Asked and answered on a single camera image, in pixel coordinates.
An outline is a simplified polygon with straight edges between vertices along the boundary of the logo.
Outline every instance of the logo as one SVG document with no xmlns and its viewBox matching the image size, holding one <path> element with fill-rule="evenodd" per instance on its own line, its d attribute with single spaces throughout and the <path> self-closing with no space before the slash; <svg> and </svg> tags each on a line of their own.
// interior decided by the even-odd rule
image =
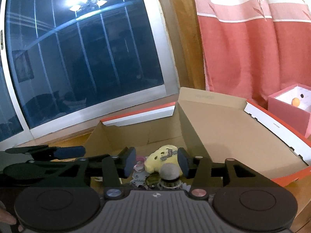
<svg viewBox="0 0 311 233">
<path fill-rule="evenodd" d="M 167 148 L 167 150 L 168 150 L 167 156 L 162 156 L 162 157 L 160 158 L 161 161 L 167 160 L 167 158 L 172 157 L 173 155 L 177 154 L 177 152 L 178 152 L 177 150 L 173 151 L 173 149 L 168 149 L 168 148 Z"/>
<path fill-rule="evenodd" d="M 205 99 L 214 99 L 214 96 L 211 95 L 195 95 L 196 98 L 205 98 Z"/>
<path fill-rule="evenodd" d="M 161 196 L 161 194 L 159 194 L 159 193 L 154 193 L 152 196 L 153 196 L 153 197 L 156 197 L 156 198 L 159 198 L 159 197 Z"/>
</svg>

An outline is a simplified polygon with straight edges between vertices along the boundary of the yellow plush toy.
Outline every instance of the yellow plush toy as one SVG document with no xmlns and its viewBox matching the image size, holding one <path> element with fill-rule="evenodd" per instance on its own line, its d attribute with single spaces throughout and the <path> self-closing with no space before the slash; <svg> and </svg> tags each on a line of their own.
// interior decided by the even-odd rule
<svg viewBox="0 0 311 233">
<path fill-rule="evenodd" d="M 179 167 L 177 160 L 178 148 L 173 145 L 165 145 L 152 153 L 145 161 L 145 170 L 148 173 L 160 172 L 161 167 L 165 163 L 173 163 Z"/>
</svg>

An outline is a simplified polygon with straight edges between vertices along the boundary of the glass sliding door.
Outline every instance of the glass sliding door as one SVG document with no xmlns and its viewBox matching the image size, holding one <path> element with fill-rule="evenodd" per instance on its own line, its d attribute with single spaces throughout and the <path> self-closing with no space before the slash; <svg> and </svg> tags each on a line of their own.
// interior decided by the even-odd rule
<svg viewBox="0 0 311 233">
<path fill-rule="evenodd" d="M 34 138 L 178 92 L 157 0 L 5 1 L 6 64 Z"/>
<path fill-rule="evenodd" d="M 0 9 L 0 17 L 4 16 L 3 12 Z M 0 22 L 0 29 L 3 28 L 3 23 Z M 33 139 L 19 108 L 13 84 L 7 83 L 7 79 L 10 82 L 5 46 L 0 45 L 0 151 Z"/>
</svg>

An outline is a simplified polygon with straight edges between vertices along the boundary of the red curtain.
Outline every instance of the red curtain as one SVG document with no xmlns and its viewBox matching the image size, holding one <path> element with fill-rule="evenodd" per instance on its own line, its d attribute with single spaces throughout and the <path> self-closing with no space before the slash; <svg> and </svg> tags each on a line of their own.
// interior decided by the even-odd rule
<svg viewBox="0 0 311 233">
<path fill-rule="evenodd" d="M 308 1 L 195 0 L 207 89 L 267 108 L 269 95 L 311 86 Z"/>
</svg>

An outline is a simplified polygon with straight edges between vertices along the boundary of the human hand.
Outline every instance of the human hand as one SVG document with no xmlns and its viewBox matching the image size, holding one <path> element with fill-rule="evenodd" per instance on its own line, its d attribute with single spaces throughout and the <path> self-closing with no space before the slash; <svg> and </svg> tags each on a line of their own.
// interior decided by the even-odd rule
<svg viewBox="0 0 311 233">
<path fill-rule="evenodd" d="M 17 223 L 17 220 L 9 212 L 7 212 L 6 210 L 0 208 L 0 223 L 6 223 L 6 224 L 9 224 L 9 225 L 15 225 Z M 22 230 L 23 230 L 23 227 L 21 225 L 18 226 L 18 231 L 21 232 Z"/>
</svg>

